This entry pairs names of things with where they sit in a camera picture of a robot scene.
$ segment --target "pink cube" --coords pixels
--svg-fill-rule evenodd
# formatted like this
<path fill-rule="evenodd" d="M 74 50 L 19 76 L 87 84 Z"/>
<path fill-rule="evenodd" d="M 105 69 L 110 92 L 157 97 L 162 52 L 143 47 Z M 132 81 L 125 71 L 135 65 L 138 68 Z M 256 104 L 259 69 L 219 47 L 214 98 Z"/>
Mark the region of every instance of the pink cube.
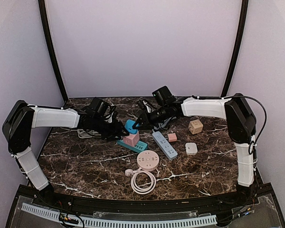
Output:
<path fill-rule="evenodd" d="M 129 136 L 123 137 L 123 142 L 132 147 L 136 146 L 138 141 L 139 141 L 139 132 L 136 134 L 130 134 Z"/>
<path fill-rule="evenodd" d="M 177 141 L 176 134 L 175 133 L 168 134 L 168 141 L 169 142 L 176 142 Z"/>

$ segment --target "brown marble tabletop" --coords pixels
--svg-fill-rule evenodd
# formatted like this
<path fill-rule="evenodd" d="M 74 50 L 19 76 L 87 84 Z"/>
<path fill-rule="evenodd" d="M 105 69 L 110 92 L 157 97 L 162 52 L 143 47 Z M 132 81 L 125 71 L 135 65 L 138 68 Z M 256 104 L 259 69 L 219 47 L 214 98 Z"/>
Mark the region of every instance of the brown marble tabletop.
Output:
<path fill-rule="evenodd" d="M 136 120 L 140 109 L 138 97 L 104 98 L 117 105 L 118 119 L 123 123 Z M 154 105 L 153 98 L 148 98 Z M 82 108 L 90 98 L 70 99 L 67 106 Z M 191 120 L 200 119 L 203 131 L 192 135 L 188 130 Z M 228 136 L 227 123 L 223 119 L 209 117 L 183 117 L 171 123 L 169 130 L 176 133 L 177 142 L 171 145 L 178 152 L 170 161 L 152 139 L 151 131 L 140 131 L 140 140 L 148 143 L 148 149 L 158 153 L 160 164 L 153 171 L 157 184 L 147 195 L 135 193 L 126 177 L 126 169 L 138 169 L 137 153 L 116 142 L 98 138 L 80 139 L 77 130 L 54 128 L 49 136 L 39 164 L 56 192 L 111 200 L 173 200 L 217 195 L 236 190 L 238 177 L 237 154 Z M 187 155 L 186 143 L 196 143 L 198 153 Z M 150 180 L 145 175 L 137 183 Z"/>

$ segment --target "power outlet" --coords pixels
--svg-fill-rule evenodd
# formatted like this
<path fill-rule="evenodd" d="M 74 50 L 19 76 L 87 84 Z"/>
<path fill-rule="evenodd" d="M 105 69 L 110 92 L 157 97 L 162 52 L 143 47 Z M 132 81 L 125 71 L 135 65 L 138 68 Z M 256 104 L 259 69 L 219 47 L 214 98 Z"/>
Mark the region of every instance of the power outlet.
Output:
<path fill-rule="evenodd" d="M 177 152 L 170 145 L 170 143 L 165 139 L 161 132 L 154 132 L 152 134 L 153 139 L 157 143 L 157 145 L 161 148 L 161 150 L 165 153 L 169 160 L 173 160 L 177 157 Z"/>

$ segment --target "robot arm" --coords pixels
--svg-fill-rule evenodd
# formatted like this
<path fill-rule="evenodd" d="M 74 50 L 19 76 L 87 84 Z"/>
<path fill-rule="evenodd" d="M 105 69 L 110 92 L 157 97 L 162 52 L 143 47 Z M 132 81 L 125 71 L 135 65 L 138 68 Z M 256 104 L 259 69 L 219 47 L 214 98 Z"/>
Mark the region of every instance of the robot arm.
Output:
<path fill-rule="evenodd" d="M 256 117 L 242 94 L 234 98 L 220 97 L 185 97 L 176 99 L 169 89 L 164 86 L 153 92 L 157 110 L 144 112 L 135 122 L 134 129 L 158 129 L 171 118 L 180 116 L 209 116 L 227 120 L 228 133 L 237 150 L 238 184 L 250 187 L 254 181 L 255 153 L 250 146 L 255 141 Z"/>
<path fill-rule="evenodd" d="M 9 144 L 9 152 L 22 171 L 37 190 L 49 186 L 31 149 L 31 129 L 36 127 L 66 127 L 93 130 L 107 141 L 121 139 L 129 133 L 124 125 L 116 120 L 114 106 L 101 99 L 94 98 L 91 104 L 82 110 L 63 109 L 29 105 L 19 100 L 14 105 L 3 124 L 2 131 Z"/>

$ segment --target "black pole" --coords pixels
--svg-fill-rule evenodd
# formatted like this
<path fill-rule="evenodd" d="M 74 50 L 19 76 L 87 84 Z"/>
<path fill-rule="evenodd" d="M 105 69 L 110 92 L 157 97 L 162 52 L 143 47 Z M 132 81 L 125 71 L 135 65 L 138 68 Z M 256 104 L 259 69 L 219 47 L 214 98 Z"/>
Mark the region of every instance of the black pole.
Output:
<path fill-rule="evenodd" d="M 233 53 L 232 53 L 228 73 L 226 76 L 226 81 L 225 81 L 221 96 L 227 96 L 227 93 L 228 93 L 228 90 L 229 90 L 229 87 L 231 84 L 232 76 L 234 73 L 234 69 L 236 68 L 238 53 L 239 53 L 239 49 L 241 47 L 242 37 L 243 37 L 243 33 L 244 33 L 244 27 L 245 27 L 245 21 L 246 21 L 247 9 L 248 9 L 248 2 L 249 2 L 248 0 L 242 0 L 242 9 L 241 9 L 241 13 L 239 16 L 239 22 L 238 22 L 238 28 L 237 28 L 238 29 L 237 30 L 237 37 L 236 37 L 236 41 L 234 44 Z"/>
<path fill-rule="evenodd" d="M 56 77 L 56 80 L 57 80 L 57 83 L 60 89 L 60 93 L 62 95 L 64 102 L 66 102 L 68 100 L 67 92 L 66 92 L 65 85 L 63 84 L 63 80 L 61 77 L 61 73 L 59 70 L 58 62 L 57 62 L 55 51 L 54 51 L 53 41 L 52 41 L 52 37 L 51 37 L 50 30 L 49 30 L 49 25 L 48 25 L 46 5 L 45 5 L 44 0 L 38 0 L 38 2 L 39 2 L 39 11 L 40 11 L 40 16 L 41 16 L 42 27 L 43 27 L 44 36 L 46 38 L 49 57 L 52 62 L 52 67 L 53 67 L 55 77 Z"/>

